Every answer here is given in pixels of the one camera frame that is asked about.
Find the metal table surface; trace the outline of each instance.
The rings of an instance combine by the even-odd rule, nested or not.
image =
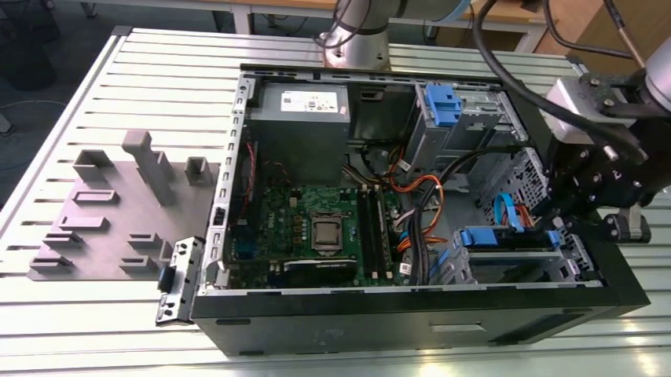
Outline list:
[[[477,51],[391,46],[395,71],[491,75]],[[538,92],[575,70],[562,57],[502,53]],[[228,138],[240,63],[319,66],[308,39],[135,29],[115,35],[0,213],[0,374],[106,375],[669,375],[671,370],[671,199],[645,210],[649,246],[625,247],[653,305],[530,346],[226,358],[196,327],[155,327],[155,282],[32,282],[38,252],[83,148],[130,160],[128,129],[150,130],[172,161],[218,160]]]

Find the wooden desk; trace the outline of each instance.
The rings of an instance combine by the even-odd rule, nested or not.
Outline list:
[[[95,2],[231,12],[238,34],[252,33],[254,13],[331,18],[336,4],[336,0],[96,0]],[[487,16],[483,29],[525,34],[515,51],[533,53],[546,34],[546,22],[541,13],[526,11],[521,8],[521,4],[521,0],[499,0]],[[475,11],[479,11],[482,6],[483,0],[473,1]],[[393,18],[390,22],[426,25],[429,29],[441,26],[469,28],[470,17],[471,13],[467,10],[459,20],[450,22],[425,22],[423,20],[398,18]]]

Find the sticker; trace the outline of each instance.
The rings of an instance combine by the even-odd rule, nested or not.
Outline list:
[[[284,112],[338,112],[338,94],[334,92],[284,92],[280,109]]]
[[[410,170],[410,164],[405,160],[399,161],[399,167],[406,171]]]
[[[413,265],[409,263],[402,263],[399,267],[399,273],[402,275],[410,275],[410,270],[413,269]]]

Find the chip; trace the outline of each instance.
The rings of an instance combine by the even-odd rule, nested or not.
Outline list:
[[[343,250],[343,219],[340,216],[320,214],[311,218],[312,250],[323,256],[332,256]]]

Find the side panel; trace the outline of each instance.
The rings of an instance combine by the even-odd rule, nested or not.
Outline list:
[[[417,350],[535,342],[607,309],[211,318],[196,325],[227,355]]]

